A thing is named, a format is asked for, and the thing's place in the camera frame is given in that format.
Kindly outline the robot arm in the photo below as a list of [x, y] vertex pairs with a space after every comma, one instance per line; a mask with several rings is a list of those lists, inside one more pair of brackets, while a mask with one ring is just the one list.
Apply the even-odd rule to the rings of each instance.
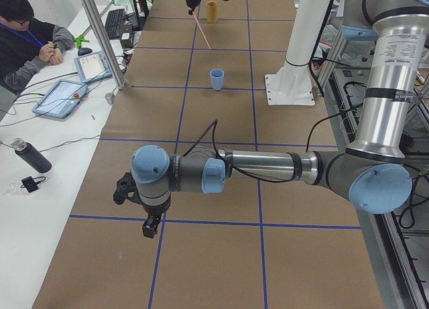
[[400, 141], [416, 97], [414, 81], [428, 45], [428, 0], [345, 0], [343, 33], [375, 41], [353, 140], [334, 151], [263, 153], [202, 147], [178, 155], [145, 145], [131, 157], [133, 201], [152, 238], [173, 192], [222, 192], [234, 173], [283, 184], [303, 181], [348, 200], [357, 210], [385, 214], [411, 202], [418, 177], [405, 165]]

